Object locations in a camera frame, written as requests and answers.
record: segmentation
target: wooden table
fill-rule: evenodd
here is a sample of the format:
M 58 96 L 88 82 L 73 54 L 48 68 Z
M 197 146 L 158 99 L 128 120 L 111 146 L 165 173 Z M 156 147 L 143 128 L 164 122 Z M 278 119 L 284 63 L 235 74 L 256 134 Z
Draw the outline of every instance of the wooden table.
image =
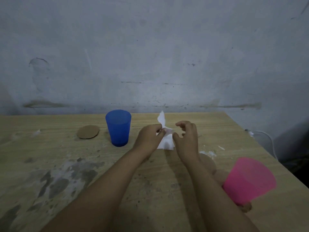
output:
M 39 231 L 133 146 L 143 126 L 157 123 L 157 116 L 132 114 L 129 143 L 121 148 L 110 143 L 104 114 L 0 117 L 0 231 Z M 248 213 L 261 231 L 309 231 L 308 188 L 225 113 L 167 113 L 166 120 L 168 127 L 194 122 L 199 150 L 214 152 L 218 169 L 230 171 L 242 156 L 271 169 L 277 188 L 255 199 Z M 88 124 L 99 126 L 98 136 L 78 139 L 77 130 Z M 175 150 L 157 150 L 138 168 L 111 228 L 205 230 Z

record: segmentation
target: plastic cup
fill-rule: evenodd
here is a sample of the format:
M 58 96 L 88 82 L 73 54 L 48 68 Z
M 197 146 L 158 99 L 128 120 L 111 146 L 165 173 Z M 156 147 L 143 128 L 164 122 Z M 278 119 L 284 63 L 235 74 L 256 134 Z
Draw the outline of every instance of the plastic cup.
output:
M 113 110 L 106 114 L 105 120 L 112 144 L 122 147 L 128 143 L 131 114 L 124 110 Z
M 276 179 L 261 162 L 239 158 L 228 175 L 223 189 L 236 204 L 248 203 L 276 187 Z

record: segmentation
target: hand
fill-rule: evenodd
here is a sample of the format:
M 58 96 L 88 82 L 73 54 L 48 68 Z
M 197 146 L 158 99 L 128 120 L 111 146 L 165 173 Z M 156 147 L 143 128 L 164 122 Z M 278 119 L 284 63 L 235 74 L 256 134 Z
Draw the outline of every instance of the hand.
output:
M 173 133 L 176 151 L 181 161 L 187 164 L 190 161 L 200 160 L 196 125 L 190 121 L 179 121 L 176 126 L 186 131 L 185 134 L 182 134 L 183 138 L 180 138 L 177 133 Z
M 165 129 L 162 129 L 160 133 L 156 135 L 160 129 L 162 129 L 161 124 L 147 125 L 143 127 L 139 132 L 132 149 L 145 155 L 145 158 L 150 156 L 158 148 L 158 145 L 166 133 Z

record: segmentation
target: white wall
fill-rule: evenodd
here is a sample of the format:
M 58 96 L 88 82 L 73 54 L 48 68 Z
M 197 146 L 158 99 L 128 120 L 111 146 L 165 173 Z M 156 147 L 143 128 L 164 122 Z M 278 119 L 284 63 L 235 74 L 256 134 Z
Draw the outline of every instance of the white wall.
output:
M 224 110 L 293 157 L 309 129 L 307 3 L 0 0 L 0 112 Z

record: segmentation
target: white cable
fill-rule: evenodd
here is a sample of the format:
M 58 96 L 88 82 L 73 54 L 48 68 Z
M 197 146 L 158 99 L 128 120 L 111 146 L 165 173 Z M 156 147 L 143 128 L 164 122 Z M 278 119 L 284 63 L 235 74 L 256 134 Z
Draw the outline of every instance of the white cable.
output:
M 263 131 L 253 131 L 253 133 L 263 133 L 263 134 L 265 134 L 267 137 L 269 137 L 269 139 L 270 139 L 270 141 L 271 141 L 271 145 L 272 145 L 272 152 L 273 152 L 273 155 L 274 155 L 274 157 L 276 158 L 276 160 L 278 160 L 278 157 L 277 157 L 276 152 L 275 152 L 275 146 L 274 146 L 274 144 L 273 144 L 273 140 L 272 140 L 271 136 L 270 136 L 268 133 L 263 132 Z

